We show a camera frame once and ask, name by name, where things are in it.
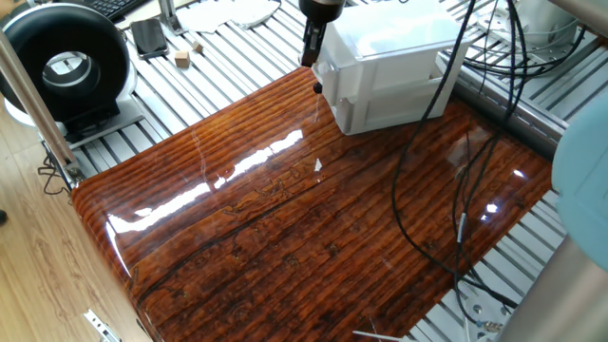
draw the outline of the wood grain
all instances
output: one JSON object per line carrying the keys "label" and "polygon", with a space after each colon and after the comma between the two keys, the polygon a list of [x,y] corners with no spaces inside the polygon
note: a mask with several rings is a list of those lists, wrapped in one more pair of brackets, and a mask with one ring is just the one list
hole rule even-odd
{"label": "wood grain", "polygon": [[[46,153],[35,134],[25,138],[29,130],[16,125],[10,137],[0,131],[0,209],[9,214],[0,227],[0,341],[97,341],[82,316],[89,308],[124,341],[149,341],[68,195],[44,195],[46,178],[36,168]],[[29,147],[13,153],[5,139],[17,136]],[[61,186],[56,178],[50,190]]]}
{"label": "wood grain", "polygon": [[[299,69],[74,191],[156,339],[353,340],[370,319],[403,335],[452,286],[390,210],[414,124],[344,136],[314,82]],[[494,129],[451,100],[410,149],[396,192],[408,232],[450,266],[466,132],[475,153]],[[547,161],[500,141],[469,210],[475,260],[549,179]]]}

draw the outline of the white plastic box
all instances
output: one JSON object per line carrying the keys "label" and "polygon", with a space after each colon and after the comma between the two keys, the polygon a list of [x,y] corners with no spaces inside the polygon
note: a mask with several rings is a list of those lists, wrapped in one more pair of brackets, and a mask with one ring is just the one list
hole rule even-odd
{"label": "white plastic box", "polygon": [[[453,48],[459,30],[436,1],[345,8],[327,25],[313,65],[342,132],[420,120],[441,81],[437,54]],[[430,118],[444,113],[469,45],[465,37]]]}

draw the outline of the metal bracket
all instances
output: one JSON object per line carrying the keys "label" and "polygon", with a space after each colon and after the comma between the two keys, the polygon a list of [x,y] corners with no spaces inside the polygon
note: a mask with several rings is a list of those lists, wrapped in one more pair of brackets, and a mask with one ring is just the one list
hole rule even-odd
{"label": "metal bracket", "polygon": [[84,313],[84,317],[90,323],[93,328],[102,337],[100,342],[122,342],[122,339],[118,337],[99,317],[90,309]]}
{"label": "metal bracket", "polygon": [[86,179],[85,174],[83,174],[77,161],[73,161],[66,165],[66,172],[75,183],[79,183]]}
{"label": "metal bracket", "polygon": [[475,289],[467,286],[472,295],[465,300],[465,310],[476,320],[483,322],[492,322],[491,327],[484,325],[478,327],[465,320],[465,330],[468,332],[470,341],[492,342],[498,336],[498,332],[502,326],[508,321],[511,313],[496,299],[483,291],[475,291]]}
{"label": "metal bracket", "polygon": [[161,22],[175,34],[184,33],[185,29],[181,27],[178,20],[173,0],[159,0],[159,5],[161,6]]}

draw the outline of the wooden block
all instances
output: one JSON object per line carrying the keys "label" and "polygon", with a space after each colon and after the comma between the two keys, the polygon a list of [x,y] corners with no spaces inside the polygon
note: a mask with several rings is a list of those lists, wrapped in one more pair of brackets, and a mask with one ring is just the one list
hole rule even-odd
{"label": "wooden block", "polygon": [[188,51],[177,51],[175,53],[175,64],[178,67],[190,67],[190,54]]}
{"label": "wooden block", "polygon": [[202,53],[202,45],[199,42],[192,43],[192,49],[198,53]]}

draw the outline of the wooden floor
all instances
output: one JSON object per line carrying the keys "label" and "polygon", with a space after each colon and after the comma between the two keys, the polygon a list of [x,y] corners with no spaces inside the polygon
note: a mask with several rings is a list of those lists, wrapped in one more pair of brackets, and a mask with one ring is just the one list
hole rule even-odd
{"label": "wooden floor", "polygon": [[[47,196],[35,132],[0,111],[0,341],[99,341],[92,309],[123,341],[149,341],[67,194]],[[62,181],[55,178],[53,189]]]}

